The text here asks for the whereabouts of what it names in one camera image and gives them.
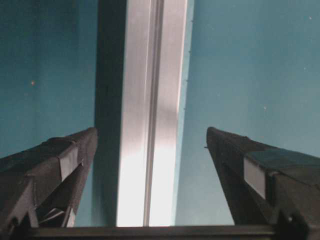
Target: blue-green wall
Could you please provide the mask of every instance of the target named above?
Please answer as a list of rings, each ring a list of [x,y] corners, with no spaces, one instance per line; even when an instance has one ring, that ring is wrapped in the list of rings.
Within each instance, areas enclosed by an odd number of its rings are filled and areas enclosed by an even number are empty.
[[[0,0],[0,158],[94,125],[97,20],[97,0]]]
[[[177,225],[232,224],[207,127],[320,156],[320,2],[196,0]]]

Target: metal rail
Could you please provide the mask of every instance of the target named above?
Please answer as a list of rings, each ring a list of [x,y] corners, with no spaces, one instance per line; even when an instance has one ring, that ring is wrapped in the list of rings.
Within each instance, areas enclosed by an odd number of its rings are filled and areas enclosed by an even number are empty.
[[[272,225],[31,228],[27,240],[275,240]]]

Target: metal groove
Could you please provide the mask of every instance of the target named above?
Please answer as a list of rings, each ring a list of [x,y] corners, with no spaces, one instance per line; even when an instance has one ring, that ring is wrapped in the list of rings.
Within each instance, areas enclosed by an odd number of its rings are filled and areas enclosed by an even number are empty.
[[[154,0],[151,2],[151,24],[152,33],[150,35],[151,44],[149,49],[152,52],[152,62],[148,66],[148,71],[151,71],[151,95],[149,106],[149,126],[146,146],[146,175],[145,175],[145,192],[144,192],[144,209],[143,209],[143,226],[148,226],[150,221],[151,207],[151,190],[152,176],[154,163],[155,149],[155,134],[157,120],[157,98],[159,86],[159,66],[161,52],[161,35],[162,35],[162,20],[164,11],[164,1]]]

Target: wall surface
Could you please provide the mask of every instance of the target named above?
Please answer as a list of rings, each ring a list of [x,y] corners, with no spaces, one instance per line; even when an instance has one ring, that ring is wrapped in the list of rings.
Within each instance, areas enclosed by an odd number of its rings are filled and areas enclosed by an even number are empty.
[[[94,125],[97,20],[97,0],[0,0],[0,158]]]
[[[210,126],[320,156],[320,3],[196,0],[176,225],[232,224]]]

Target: teal wall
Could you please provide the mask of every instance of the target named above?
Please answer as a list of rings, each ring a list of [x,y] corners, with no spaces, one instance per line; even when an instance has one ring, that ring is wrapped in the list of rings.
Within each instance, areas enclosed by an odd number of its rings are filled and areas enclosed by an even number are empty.
[[[320,156],[319,25],[318,0],[195,1],[177,225],[233,223],[209,126]]]
[[[97,21],[97,0],[0,0],[0,158],[94,125]]]

